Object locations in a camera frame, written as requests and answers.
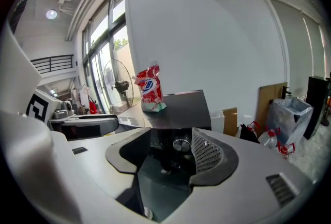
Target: logo on detergent bag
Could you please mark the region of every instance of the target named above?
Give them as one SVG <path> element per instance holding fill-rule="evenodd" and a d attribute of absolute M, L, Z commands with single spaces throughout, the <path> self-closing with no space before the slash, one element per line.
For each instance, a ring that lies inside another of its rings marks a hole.
<path fill-rule="evenodd" d="M 149 91 L 151 91 L 154 88 L 155 84 L 156 84 L 155 80 L 147 79 L 145 81 L 145 85 L 144 85 L 144 88 L 143 88 L 143 93 L 145 94 L 145 93 L 148 93 Z"/>

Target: gray floor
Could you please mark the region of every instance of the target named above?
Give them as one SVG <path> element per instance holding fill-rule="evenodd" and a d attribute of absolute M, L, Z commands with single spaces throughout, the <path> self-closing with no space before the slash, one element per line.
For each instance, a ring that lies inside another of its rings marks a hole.
<path fill-rule="evenodd" d="M 144 206 L 153 212 L 153 220 L 161 222 L 189 196 L 190 176 L 184 173 L 163 175 L 158 160 L 148 156 L 138 173 Z"/>
<path fill-rule="evenodd" d="M 302 138 L 296 146 L 295 153 L 289 156 L 288 161 L 296 165 L 313 182 L 319 181 L 325 168 L 330 162 L 331 155 L 331 116 L 328 118 L 328 127 L 320 125 L 316 134 L 309 140 Z"/>

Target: detergent bag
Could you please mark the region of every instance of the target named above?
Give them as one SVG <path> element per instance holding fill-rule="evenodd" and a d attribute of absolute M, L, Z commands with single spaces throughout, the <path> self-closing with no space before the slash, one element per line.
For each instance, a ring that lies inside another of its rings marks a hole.
<path fill-rule="evenodd" d="M 134 82 L 141 91 L 141 108 L 143 111 L 159 112 L 167 107 L 163 102 L 160 80 L 157 77 L 159 72 L 159 65 L 151 66 L 138 73 Z"/>

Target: black vent grille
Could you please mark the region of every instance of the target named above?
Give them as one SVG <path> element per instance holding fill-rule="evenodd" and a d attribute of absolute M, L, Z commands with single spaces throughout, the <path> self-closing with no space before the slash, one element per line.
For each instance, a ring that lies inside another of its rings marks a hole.
<path fill-rule="evenodd" d="M 268 176 L 266 180 L 281 207 L 284 207 L 295 198 L 295 194 L 279 174 Z"/>

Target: roller blind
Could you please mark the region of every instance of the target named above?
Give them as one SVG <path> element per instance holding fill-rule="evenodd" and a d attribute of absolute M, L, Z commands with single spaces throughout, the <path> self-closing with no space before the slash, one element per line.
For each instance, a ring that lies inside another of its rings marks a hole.
<path fill-rule="evenodd" d="M 312 76 L 312 50 L 303 15 L 279 1 L 271 0 L 283 28 L 289 51 L 289 91 L 293 96 L 307 94 L 308 78 Z"/>
<path fill-rule="evenodd" d="M 309 32 L 314 61 L 314 75 L 325 77 L 324 48 L 319 25 L 303 14 Z"/>

